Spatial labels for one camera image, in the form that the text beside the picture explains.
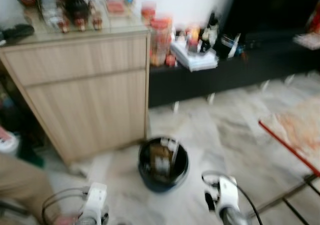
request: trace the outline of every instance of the white cabinet leg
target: white cabinet leg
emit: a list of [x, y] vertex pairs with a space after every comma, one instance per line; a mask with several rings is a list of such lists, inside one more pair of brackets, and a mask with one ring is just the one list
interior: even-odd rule
[[176, 101], [173, 105], [172, 105], [172, 110], [173, 110], [173, 113], [176, 114], [179, 110], [179, 102]]
[[267, 80], [267, 81], [264, 81], [263, 83], [261, 83], [260, 89], [262, 92], [264, 92], [267, 89], [269, 82], [270, 82], [270, 80]]
[[214, 103], [214, 99], [215, 99], [215, 93], [211, 93], [207, 98], [207, 102], [209, 105], [212, 105]]
[[290, 76], [287, 76], [286, 79], [284, 80], [284, 84], [285, 85], [290, 85], [292, 83], [292, 81], [294, 80], [295, 78], [295, 75], [290, 75]]

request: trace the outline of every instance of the stack of papers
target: stack of papers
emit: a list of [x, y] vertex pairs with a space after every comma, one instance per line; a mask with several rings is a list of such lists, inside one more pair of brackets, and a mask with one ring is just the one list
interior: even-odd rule
[[188, 54], [185, 42], [173, 41], [170, 45], [176, 59], [186, 68], [193, 71], [214, 69], [218, 65], [218, 57], [214, 50], [209, 50], [202, 55]]

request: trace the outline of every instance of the white tile floor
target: white tile floor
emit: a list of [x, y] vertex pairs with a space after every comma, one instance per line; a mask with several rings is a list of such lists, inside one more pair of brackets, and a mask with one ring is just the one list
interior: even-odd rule
[[[309, 169], [267, 134], [258, 119], [285, 111], [320, 94], [320, 76], [296, 75], [291, 85], [270, 81], [262, 92], [258, 85], [215, 95], [213, 105], [204, 98], [180, 102], [149, 111], [150, 136], [178, 139], [188, 152], [190, 170], [184, 184], [167, 194], [154, 194], [143, 184], [137, 171], [138, 146], [100, 154], [82, 164], [88, 179], [67, 175], [57, 157], [47, 154], [46, 170], [55, 190], [92, 181], [108, 185], [110, 217], [126, 217], [134, 225], [219, 225], [208, 212], [201, 173], [212, 169], [226, 172], [248, 193], [256, 206], [297, 185]], [[306, 189], [290, 201], [311, 225], [320, 224], [320, 199]], [[242, 211], [250, 211], [240, 196]], [[261, 214], [264, 225], [301, 225], [284, 204]]]

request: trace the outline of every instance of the metal frame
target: metal frame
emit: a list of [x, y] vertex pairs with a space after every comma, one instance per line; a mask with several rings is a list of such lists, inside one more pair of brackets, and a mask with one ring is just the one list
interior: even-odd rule
[[[312, 185], [312, 181], [316, 180], [317, 178], [319, 178], [317, 175], [315, 174], [310, 174], [307, 175], [303, 178], [303, 182], [300, 183], [298, 186], [292, 188], [290, 191], [288, 191], [285, 194], [282, 194], [276, 198], [274, 198], [272, 201], [267, 202], [266, 204], [263, 204], [262, 206], [257, 208], [257, 211], [259, 214], [267, 211], [270, 208], [273, 208], [274, 206], [284, 202], [288, 208], [294, 213], [294, 215], [296, 215], [296, 217], [304, 224], [304, 225], [309, 225], [309, 223], [304, 219], [304, 217], [295, 209], [295, 207], [288, 201], [288, 198], [296, 195], [298, 192], [300, 192], [301, 190], [303, 190], [305, 187], [309, 186], [315, 193], [318, 194], [318, 196], [320, 196], [320, 191], [318, 191], [313, 185]], [[249, 213], [248, 217], [249, 218], [253, 218], [255, 217], [256, 214], [254, 212]]]

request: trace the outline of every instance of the khaki pants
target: khaki pants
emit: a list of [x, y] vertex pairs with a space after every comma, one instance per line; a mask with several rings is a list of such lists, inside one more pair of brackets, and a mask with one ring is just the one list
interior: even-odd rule
[[[41, 169], [0, 152], [0, 199], [16, 200], [42, 224], [42, 204], [53, 194]], [[57, 208], [50, 211], [51, 218], [58, 215]]]

